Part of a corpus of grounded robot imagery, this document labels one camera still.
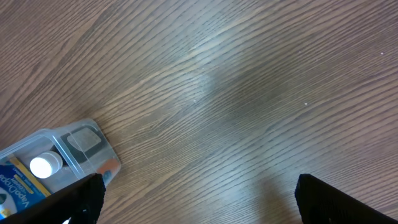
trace blue label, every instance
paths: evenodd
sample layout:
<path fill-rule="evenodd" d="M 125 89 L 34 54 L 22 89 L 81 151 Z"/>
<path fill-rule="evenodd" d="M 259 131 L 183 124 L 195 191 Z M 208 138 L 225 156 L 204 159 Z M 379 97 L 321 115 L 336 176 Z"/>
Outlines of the blue label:
<path fill-rule="evenodd" d="M 45 199 L 45 195 L 14 164 L 0 165 L 0 220 Z"/>

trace black device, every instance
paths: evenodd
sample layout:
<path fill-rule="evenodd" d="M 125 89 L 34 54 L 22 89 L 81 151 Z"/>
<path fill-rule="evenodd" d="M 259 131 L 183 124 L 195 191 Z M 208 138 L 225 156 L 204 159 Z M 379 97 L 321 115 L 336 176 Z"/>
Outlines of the black device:
<path fill-rule="evenodd" d="M 72 131 L 72 134 L 64 134 L 61 139 L 80 164 L 102 150 L 104 143 L 106 143 L 101 132 L 90 125 L 82 126 Z M 78 145 L 82 147 L 83 151 L 77 149 L 79 148 Z"/>
<path fill-rule="evenodd" d="M 304 224 L 398 224 L 310 174 L 298 178 L 295 198 Z"/>

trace clear plastic case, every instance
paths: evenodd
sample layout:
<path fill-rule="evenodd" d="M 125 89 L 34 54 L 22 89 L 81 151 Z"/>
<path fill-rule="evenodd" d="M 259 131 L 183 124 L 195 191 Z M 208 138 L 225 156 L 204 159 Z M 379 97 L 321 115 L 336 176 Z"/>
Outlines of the clear plastic case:
<path fill-rule="evenodd" d="M 16 157 L 29 170 L 33 158 L 49 151 L 61 155 L 62 167 L 50 177 L 37 180 L 52 193 L 95 172 L 102 174 L 108 185 L 121 168 L 117 155 L 91 119 L 41 129 L 0 151 L 0 162 Z"/>

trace product label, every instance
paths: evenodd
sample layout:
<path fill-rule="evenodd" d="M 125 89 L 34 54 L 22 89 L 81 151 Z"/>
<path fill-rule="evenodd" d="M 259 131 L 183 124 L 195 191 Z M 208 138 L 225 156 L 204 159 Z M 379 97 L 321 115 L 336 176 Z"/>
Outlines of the product label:
<path fill-rule="evenodd" d="M 0 220 L 49 195 L 50 192 L 16 158 L 0 164 Z"/>

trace black object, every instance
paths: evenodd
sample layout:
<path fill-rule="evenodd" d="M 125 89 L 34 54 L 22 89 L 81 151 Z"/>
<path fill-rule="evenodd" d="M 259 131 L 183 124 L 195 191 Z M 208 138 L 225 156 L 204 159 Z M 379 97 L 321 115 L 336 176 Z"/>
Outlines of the black object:
<path fill-rule="evenodd" d="M 398 224 L 310 174 L 298 178 L 295 197 L 304 224 Z"/>
<path fill-rule="evenodd" d="M 58 151 L 57 147 L 54 146 L 54 145 L 51 147 L 50 151 L 56 152 L 58 155 L 60 154 L 60 152 Z M 66 160 L 63 158 L 63 156 L 61 156 L 61 159 L 62 159 L 62 167 L 67 167 L 67 166 L 68 166 L 68 163 L 67 163 Z"/>
<path fill-rule="evenodd" d="M 7 199 L 6 194 L 0 194 L 0 205 L 2 205 Z"/>
<path fill-rule="evenodd" d="M 104 136 L 98 130 L 96 130 L 94 127 L 89 126 L 89 125 L 82 126 L 81 128 L 78 128 L 78 129 L 72 131 L 72 134 L 75 134 L 85 128 L 88 128 L 90 131 L 92 131 L 93 134 L 95 134 L 96 137 L 98 137 L 101 141 L 99 143 L 95 144 L 94 146 L 92 146 L 90 149 L 87 149 L 84 153 L 82 151 L 80 151 L 79 149 L 75 148 L 74 146 L 72 146 L 72 144 L 69 142 L 68 137 L 71 135 L 70 133 L 67 133 L 67 134 L 64 134 L 63 136 L 61 136 L 62 141 L 67 145 L 67 148 L 69 149 L 72 156 L 80 164 L 85 162 L 87 160 L 87 158 L 90 158 L 91 156 L 94 156 L 94 154 L 99 152 L 103 148 L 103 144 L 106 142 Z M 85 136 L 84 139 L 86 141 L 89 141 L 91 138 L 89 136 Z"/>
<path fill-rule="evenodd" d="M 101 174 L 91 174 L 32 207 L 11 215 L 0 224 L 40 223 L 69 224 L 96 223 L 104 204 L 105 185 Z"/>

